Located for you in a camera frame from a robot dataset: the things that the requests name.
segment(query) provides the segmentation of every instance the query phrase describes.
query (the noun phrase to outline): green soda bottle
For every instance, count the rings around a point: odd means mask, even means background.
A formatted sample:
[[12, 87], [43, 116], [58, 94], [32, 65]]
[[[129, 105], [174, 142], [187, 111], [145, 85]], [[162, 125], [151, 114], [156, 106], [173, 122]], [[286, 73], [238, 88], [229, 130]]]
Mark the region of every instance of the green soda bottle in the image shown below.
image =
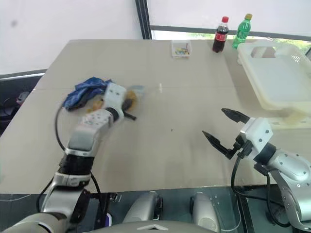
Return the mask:
[[249, 32], [251, 31], [251, 22], [252, 14], [246, 14], [243, 22], [239, 25], [237, 35], [233, 41], [232, 47], [235, 49], [240, 43], [244, 43]]

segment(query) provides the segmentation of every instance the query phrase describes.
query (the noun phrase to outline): blue cloth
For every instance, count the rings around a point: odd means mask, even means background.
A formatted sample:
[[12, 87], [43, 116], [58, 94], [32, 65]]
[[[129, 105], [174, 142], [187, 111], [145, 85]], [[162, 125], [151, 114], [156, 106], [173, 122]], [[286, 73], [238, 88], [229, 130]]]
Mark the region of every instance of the blue cloth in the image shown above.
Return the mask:
[[112, 82], [111, 79], [104, 81], [102, 79], [93, 77], [86, 80], [83, 83], [76, 85], [75, 91], [68, 94], [66, 100], [64, 101], [63, 107], [68, 109], [76, 105], [80, 101], [83, 94], [87, 92], [89, 89], [93, 90], [90, 93], [88, 93], [88, 96], [86, 97], [87, 100], [93, 98], [98, 94], [105, 93], [106, 87], [110, 82]]

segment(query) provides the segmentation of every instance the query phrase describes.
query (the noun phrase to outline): small clear box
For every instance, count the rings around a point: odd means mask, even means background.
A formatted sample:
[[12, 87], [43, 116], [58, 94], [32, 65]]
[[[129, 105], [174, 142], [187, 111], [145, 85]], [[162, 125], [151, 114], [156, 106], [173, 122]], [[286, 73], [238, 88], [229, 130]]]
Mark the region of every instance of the small clear box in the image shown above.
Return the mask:
[[190, 40], [172, 40], [172, 57], [190, 57], [191, 41]]

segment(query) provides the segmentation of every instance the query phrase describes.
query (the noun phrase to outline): bottle label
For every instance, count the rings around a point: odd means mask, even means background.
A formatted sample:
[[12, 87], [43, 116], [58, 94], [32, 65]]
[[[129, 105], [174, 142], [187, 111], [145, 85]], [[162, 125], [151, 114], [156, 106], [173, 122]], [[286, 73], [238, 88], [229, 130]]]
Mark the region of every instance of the bottle label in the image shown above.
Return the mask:
[[237, 33], [238, 38], [246, 39], [247, 36], [248, 36], [248, 32], [238, 31], [238, 33]]
[[215, 39], [219, 41], [225, 41], [227, 39], [227, 34], [220, 34], [216, 32]]

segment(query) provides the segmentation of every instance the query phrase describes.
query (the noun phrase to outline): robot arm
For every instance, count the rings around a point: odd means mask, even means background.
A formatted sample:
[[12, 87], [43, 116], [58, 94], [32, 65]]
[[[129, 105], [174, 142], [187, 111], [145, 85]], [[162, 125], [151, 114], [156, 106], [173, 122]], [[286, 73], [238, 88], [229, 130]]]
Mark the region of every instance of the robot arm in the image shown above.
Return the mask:
[[228, 159], [234, 154], [257, 162], [254, 168], [270, 172], [282, 194], [282, 200], [290, 224], [303, 231], [311, 232], [311, 163], [299, 154], [289, 153], [269, 143], [273, 133], [264, 118], [249, 118], [234, 110], [222, 111], [235, 122], [245, 125], [236, 138], [233, 149], [227, 149], [220, 141], [203, 132], [211, 145]]
[[124, 118], [122, 104], [126, 89], [110, 83], [104, 108], [87, 114], [75, 128], [64, 156], [43, 201], [41, 212], [28, 216], [5, 233], [61, 233], [85, 216], [90, 192], [85, 189], [103, 135]]

